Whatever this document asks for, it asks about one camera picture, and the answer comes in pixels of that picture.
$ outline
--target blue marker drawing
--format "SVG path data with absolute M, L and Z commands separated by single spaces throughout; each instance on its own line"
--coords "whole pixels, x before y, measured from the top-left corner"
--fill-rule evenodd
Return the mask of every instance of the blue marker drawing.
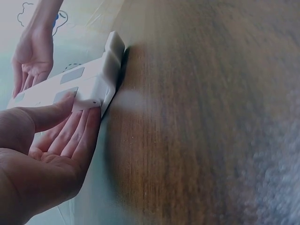
M 21 24 L 22 27 L 24 27 L 24 25 L 23 25 L 22 21 L 20 20 L 19 16 L 22 15 L 22 14 L 24 14 L 25 6 L 26 6 L 26 5 L 33 5 L 33 3 L 24 2 L 24 3 L 22 4 L 22 6 L 23 6 L 23 11 L 22 11 L 21 13 L 19 13 L 18 16 L 17 16 L 17 20 L 20 22 L 20 24 Z
M 68 14 L 62 10 L 58 11 L 56 19 L 53 23 L 52 36 L 54 36 L 57 33 L 58 28 L 64 25 L 67 21 L 68 21 Z
M 22 4 L 22 12 L 18 14 L 17 20 L 21 24 L 22 27 L 27 26 L 29 23 L 30 18 L 32 17 L 33 13 L 33 3 L 24 2 Z M 58 29 L 64 25 L 68 21 L 68 14 L 65 11 L 60 10 L 56 15 L 56 18 L 53 22 L 53 30 L 52 30 L 52 37 L 57 33 Z

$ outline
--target brown wooden panel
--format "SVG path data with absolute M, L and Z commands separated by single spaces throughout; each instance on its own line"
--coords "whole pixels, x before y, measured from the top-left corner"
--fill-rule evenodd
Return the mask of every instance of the brown wooden panel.
M 147 224 L 300 221 L 300 5 L 125 0 L 107 152 Z

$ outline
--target finger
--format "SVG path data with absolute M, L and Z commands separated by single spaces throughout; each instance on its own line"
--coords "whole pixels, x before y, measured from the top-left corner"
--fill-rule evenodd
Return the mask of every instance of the finger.
M 13 98 L 19 94 L 22 87 L 23 80 L 23 72 L 22 72 L 22 64 L 16 60 L 12 60 L 13 72 L 14 72 L 14 92 Z
M 34 76 L 33 81 L 32 81 L 32 86 L 37 84 L 37 79 L 38 79 L 38 76 Z
M 41 82 L 47 80 L 49 74 L 50 74 L 50 71 L 40 73 L 40 74 L 37 76 L 36 80 L 33 81 L 33 84 L 32 84 L 32 85 L 36 85 L 36 84 L 38 84 L 38 83 L 41 83 Z
M 66 156 L 68 158 L 72 157 L 76 147 L 78 146 L 78 143 L 80 142 L 83 136 L 86 122 L 88 120 L 89 112 L 90 112 L 89 110 L 83 111 L 79 124 L 76 128 L 76 131 L 71 137 L 71 139 L 69 140 L 69 142 L 67 143 L 67 145 L 65 146 L 64 150 L 61 152 L 61 156 Z
M 49 147 L 48 153 L 60 156 L 61 152 L 73 136 L 80 121 L 82 111 L 73 113 L 65 126 Z
M 84 133 L 72 156 L 72 159 L 79 164 L 83 173 L 86 173 L 90 166 L 97 144 L 100 123 L 100 108 L 90 109 Z
M 25 82 L 26 82 L 27 78 L 28 78 L 28 73 L 23 72 L 23 75 L 22 75 L 22 87 L 21 87 L 21 91 L 24 90 L 24 86 L 25 86 Z
M 74 97 L 74 93 L 68 93 L 61 101 L 50 106 L 18 109 L 28 114 L 34 123 L 35 132 L 38 133 L 49 130 L 66 119 L 72 112 Z
M 42 152 L 47 152 L 51 146 L 51 144 L 54 142 L 56 137 L 59 135 L 63 127 L 65 126 L 67 120 L 70 117 L 68 116 L 63 122 L 61 122 L 59 125 L 51 128 L 50 130 L 47 130 L 40 139 L 32 144 L 33 148 L 41 149 Z
M 34 76 L 29 75 L 25 81 L 23 90 L 26 90 L 32 86 Z

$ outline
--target gray rectangular panel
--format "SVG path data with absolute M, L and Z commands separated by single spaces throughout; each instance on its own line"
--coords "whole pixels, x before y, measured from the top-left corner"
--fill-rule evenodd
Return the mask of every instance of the gray rectangular panel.
M 53 104 L 59 102 L 59 101 L 65 96 L 65 94 L 67 94 L 68 92 L 74 92 L 74 93 L 75 93 L 75 96 L 76 96 L 77 90 L 78 90 L 78 87 L 74 87 L 74 88 L 70 88 L 70 89 L 68 89 L 68 90 L 63 90 L 63 91 L 57 93 L 57 94 L 55 95 Z
M 71 80 L 77 79 L 83 75 L 84 67 L 81 67 L 79 69 L 73 70 L 72 72 L 69 72 L 67 74 L 64 74 L 60 80 L 60 84 L 69 82 Z

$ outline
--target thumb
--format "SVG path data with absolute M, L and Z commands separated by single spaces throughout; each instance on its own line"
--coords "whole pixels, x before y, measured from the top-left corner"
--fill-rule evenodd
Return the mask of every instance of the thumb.
M 31 117 L 35 132 L 49 130 L 60 124 L 72 112 L 75 95 L 73 92 L 67 93 L 64 98 L 50 106 L 36 108 L 20 108 Z

